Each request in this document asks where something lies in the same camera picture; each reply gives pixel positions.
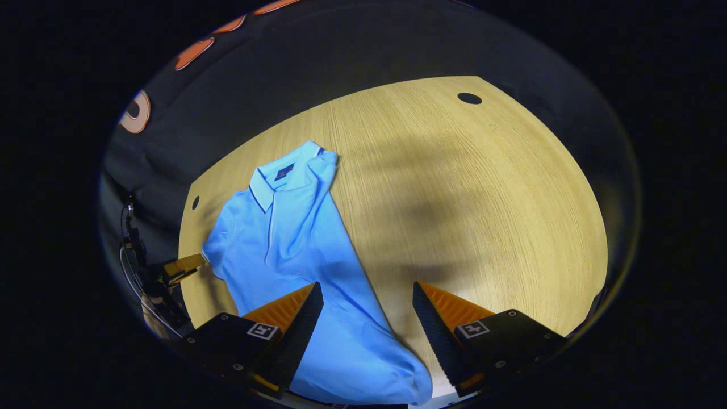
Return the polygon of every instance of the black background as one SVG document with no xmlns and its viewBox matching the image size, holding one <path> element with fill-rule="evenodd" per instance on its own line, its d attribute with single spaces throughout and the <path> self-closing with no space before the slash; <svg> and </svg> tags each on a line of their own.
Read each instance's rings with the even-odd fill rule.
<svg viewBox="0 0 727 409">
<path fill-rule="evenodd" d="M 5 248 L 19 261 L 5 274 L 21 283 L 5 297 L 3 395 L 13 405 L 244 405 L 189 374 L 119 307 L 93 215 L 97 169 L 130 97 L 179 50 L 262 4 L 5 9 L 11 126 L 2 162 L 15 176 L 10 187 L 22 193 L 11 189 L 5 201 L 7 225 L 18 228 L 6 234 Z M 715 262 L 725 184 L 718 159 L 727 147 L 718 111 L 724 9 L 638 1 L 481 9 L 552 47 L 596 84 L 632 136 L 645 193 L 640 252 L 608 314 L 550 375 L 489 405 L 723 405 L 718 301 L 725 297 Z"/>
</svg>

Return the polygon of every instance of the wood grain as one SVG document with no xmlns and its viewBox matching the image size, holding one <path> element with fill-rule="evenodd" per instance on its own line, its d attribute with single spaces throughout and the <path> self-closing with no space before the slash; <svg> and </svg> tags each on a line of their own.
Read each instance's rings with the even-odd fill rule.
<svg viewBox="0 0 727 409">
<path fill-rule="evenodd" d="M 543 123 L 474 76 L 364 90 L 251 139 L 190 187 L 179 256 L 200 252 L 255 167 L 307 139 L 340 155 L 333 199 L 392 329 L 429 368 L 434 397 L 454 388 L 411 307 L 415 280 L 491 311 L 520 309 L 561 335 L 603 287 L 606 233 L 582 171 Z M 237 312 L 209 265 L 182 291 L 195 326 Z"/>
</svg>

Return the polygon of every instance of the wooden table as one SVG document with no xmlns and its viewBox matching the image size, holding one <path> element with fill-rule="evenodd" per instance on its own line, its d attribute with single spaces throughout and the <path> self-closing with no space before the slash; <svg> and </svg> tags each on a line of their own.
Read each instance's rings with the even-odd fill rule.
<svg viewBox="0 0 727 409">
<path fill-rule="evenodd" d="M 582 171 L 543 123 L 474 76 L 364 90 L 252 138 L 192 183 L 179 257 L 201 251 L 255 167 L 307 139 L 340 155 L 333 200 L 392 329 L 427 365 L 434 397 L 454 388 L 411 307 L 415 280 L 491 311 L 520 309 L 561 335 L 603 287 L 606 233 Z M 209 265 L 182 291 L 196 327 L 237 312 Z"/>
</svg>

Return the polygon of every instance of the light blue polo shirt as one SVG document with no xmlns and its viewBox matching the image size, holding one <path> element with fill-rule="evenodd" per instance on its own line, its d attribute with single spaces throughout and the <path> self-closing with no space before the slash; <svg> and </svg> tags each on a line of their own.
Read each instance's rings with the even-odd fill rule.
<svg viewBox="0 0 727 409">
<path fill-rule="evenodd" d="M 202 253 L 240 315 L 321 283 L 324 306 L 290 390 L 327 403 L 420 405 L 432 396 L 429 373 L 392 335 L 329 193 L 337 157 L 307 141 L 258 167 Z"/>
</svg>

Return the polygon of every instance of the shirt label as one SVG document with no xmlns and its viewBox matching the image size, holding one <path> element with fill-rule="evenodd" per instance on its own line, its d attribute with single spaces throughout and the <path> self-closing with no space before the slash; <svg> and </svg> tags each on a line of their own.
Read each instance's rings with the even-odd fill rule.
<svg viewBox="0 0 727 409">
<path fill-rule="evenodd" d="M 288 172 L 290 172 L 291 170 L 293 170 L 293 164 L 290 164 L 288 165 L 288 167 L 280 169 L 278 171 L 278 175 L 275 177 L 275 180 L 285 178 L 288 175 Z"/>
</svg>

